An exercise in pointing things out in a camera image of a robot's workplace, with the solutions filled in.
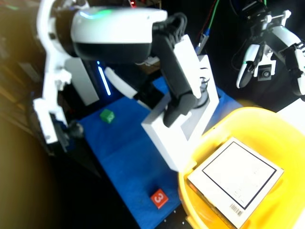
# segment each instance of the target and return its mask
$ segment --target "white box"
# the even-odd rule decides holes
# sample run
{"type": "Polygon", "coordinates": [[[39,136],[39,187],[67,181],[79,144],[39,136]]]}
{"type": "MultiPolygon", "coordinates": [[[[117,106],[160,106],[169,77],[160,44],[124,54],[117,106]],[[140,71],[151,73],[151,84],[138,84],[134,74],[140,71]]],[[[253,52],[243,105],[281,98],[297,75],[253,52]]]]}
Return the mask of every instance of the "white box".
{"type": "Polygon", "coordinates": [[[232,137],[199,165],[188,179],[239,229],[283,172],[232,137]]]}

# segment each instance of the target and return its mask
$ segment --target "blue light strip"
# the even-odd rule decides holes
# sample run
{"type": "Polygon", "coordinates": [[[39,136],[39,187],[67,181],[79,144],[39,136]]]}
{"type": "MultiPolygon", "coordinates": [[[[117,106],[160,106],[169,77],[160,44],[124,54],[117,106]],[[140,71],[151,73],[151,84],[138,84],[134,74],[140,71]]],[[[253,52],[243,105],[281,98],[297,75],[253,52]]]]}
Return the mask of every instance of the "blue light strip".
{"type": "Polygon", "coordinates": [[[109,87],[108,87],[108,84],[107,84],[107,81],[106,81],[106,78],[105,78],[105,75],[104,75],[104,72],[103,72],[103,69],[102,69],[100,66],[98,66],[98,69],[99,69],[101,78],[102,78],[102,80],[103,80],[103,83],[104,83],[106,92],[107,92],[108,95],[111,95],[110,89],[109,89],[109,87]]]}

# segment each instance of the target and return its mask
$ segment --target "blue cloth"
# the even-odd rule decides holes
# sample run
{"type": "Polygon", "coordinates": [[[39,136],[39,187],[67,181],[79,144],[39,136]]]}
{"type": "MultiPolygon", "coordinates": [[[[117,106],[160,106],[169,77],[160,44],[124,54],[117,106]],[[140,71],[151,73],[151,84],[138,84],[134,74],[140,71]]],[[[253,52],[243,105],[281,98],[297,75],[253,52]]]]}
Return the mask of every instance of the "blue cloth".
{"type": "MultiPolygon", "coordinates": [[[[155,85],[167,91],[162,78],[155,85]]],[[[222,97],[211,125],[241,107],[223,91],[219,93],[222,97]]],[[[180,204],[177,173],[169,169],[141,127],[148,110],[126,97],[105,108],[81,120],[85,138],[139,226],[155,228],[180,204]],[[115,114],[111,124],[99,117],[105,108],[115,114]],[[158,210],[150,196],[159,188],[169,200],[158,210]]]]}

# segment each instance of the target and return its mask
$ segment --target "box in yellow bin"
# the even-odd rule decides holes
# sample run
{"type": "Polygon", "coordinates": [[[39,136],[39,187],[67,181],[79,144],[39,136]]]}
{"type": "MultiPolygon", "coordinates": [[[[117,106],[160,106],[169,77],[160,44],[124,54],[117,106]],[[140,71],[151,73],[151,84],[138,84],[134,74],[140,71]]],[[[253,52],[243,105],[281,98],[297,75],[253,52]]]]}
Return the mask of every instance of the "box in yellow bin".
{"type": "Polygon", "coordinates": [[[179,194],[188,222],[195,229],[228,228],[192,190],[187,177],[231,137],[285,171],[241,228],[293,228],[305,209],[305,136],[277,114],[253,107],[235,110],[206,132],[189,166],[179,173],[179,194]]]}

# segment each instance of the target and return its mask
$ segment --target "barcode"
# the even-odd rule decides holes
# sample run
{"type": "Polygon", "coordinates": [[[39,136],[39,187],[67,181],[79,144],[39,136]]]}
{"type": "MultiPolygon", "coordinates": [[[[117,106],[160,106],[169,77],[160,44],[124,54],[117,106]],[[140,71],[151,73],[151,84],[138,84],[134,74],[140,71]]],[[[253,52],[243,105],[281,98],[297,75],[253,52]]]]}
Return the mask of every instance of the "barcode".
{"type": "Polygon", "coordinates": [[[237,206],[235,206],[235,204],[231,204],[230,205],[230,208],[238,215],[238,216],[241,216],[242,215],[242,211],[238,209],[237,206]]]}

